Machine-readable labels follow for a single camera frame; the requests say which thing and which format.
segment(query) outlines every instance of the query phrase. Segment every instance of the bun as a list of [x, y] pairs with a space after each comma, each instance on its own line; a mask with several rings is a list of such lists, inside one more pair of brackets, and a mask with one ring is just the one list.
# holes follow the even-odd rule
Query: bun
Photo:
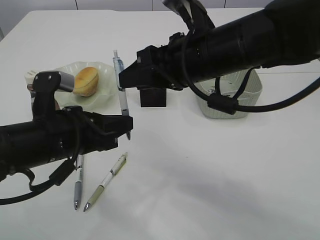
[[96, 93], [98, 88], [99, 75], [95, 67], [86, 67], [75, 76], [75, 95], [90, 97]]

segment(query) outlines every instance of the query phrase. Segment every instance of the ballpoint pen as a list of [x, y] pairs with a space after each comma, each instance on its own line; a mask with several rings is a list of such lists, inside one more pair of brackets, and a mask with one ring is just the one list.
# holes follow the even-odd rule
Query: ballpoint pen
[[92, 196], [89, 198], [88, 202], [84, 206], [84, 209], [83, 209], [84, 212], [87, 211], [88, 209], [90, 209], [93, 206], [93, 204], [95, 204], [95, 202], [98, 200], [100, 195], [103, 193], [103, 191], [105, 190], [107, 185], [110, 183], [111, 179], [115, 175], [117, 175], [118, 172], [120, 171], [120, 169], [125, 165], [125, 163], [127, 162], [127, 157], [128, 157], [128, 153], [126, 152], [114, 164], [113, 168], [108, 172], [106, 177], [102, 180], [100, 185], [96, 188], [96, 190], [94, 191]]
[[77, 181], [74, 185], [74, 210], [77, 210], [81, 204], [82, 198], [82, 185], [84, 179], [84, 162], [85, 162], [85, 155], [79, 155], [76, 160], [76, 173], [77, 173]]
[[[126, 90], [120, 87], [120, 82], [119, 82], [119, 74], [124, 70], [124, 63], [122, 62], [122, 60], [118, 56], [117, 50], [113, 50], [113, 54], [114, 54], [113, 65], [114, 65], [114, 71], [115, 71], [116, 84], [118, 87], [121, 113], [123, 116], [129, 116], [129, 108], [128, 108]], [[130, 140], [131, 139], [131, 132], [130, 131], [127, 132], [126, 136]]]

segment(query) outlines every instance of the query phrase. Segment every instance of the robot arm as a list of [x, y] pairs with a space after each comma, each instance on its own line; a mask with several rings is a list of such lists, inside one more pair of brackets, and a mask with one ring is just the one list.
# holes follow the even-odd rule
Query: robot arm
[[189, 33], [176, 33], [168, 45], [137, 52], [137, 60], [119, 75], [122, 88], [190, 87], [209, 107], [234, 114], [246, 109], [216, 94], [209, 99], [193, 83], [251, 68], [304, 64], [320, 57], [318, 0], [275, 0], [261, 11], [219, 27], [197, 0], [164, 0], [164, 4], [182, 17]]

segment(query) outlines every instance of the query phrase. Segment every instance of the white tabletop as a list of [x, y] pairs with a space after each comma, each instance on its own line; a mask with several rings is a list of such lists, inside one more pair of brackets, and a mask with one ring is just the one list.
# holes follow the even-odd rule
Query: white tabletop
[[[222, 25], [259, 9], [210, 9]], [[30, 121], [24, 73], [76, 61], [126, 66], [136, 51], [186, 32], [172, 12], [34, 11], [0, 42], [0, 125]], [[261, 70], [259, 105], [299, 92], [320, 63]], [[205, 118], [189, 89], [168, 91], [166, 108], [140, 108], [128, 90], [132, 140], [87, 156], [81, 208], [119, 156], [127, 164], [88, 212], [75, 211], [72, 174], [34, 199], [0, 207], [5, 240], [318, 240], [320, 237], [320, 91], [287, 109], [238, 120]], [[119, 114], [118, 99], [104, 114]], [[36, 182], [60, 164], [34, 168]], [[27, 178], [8, 177], [0, 197], [26, 193]]]

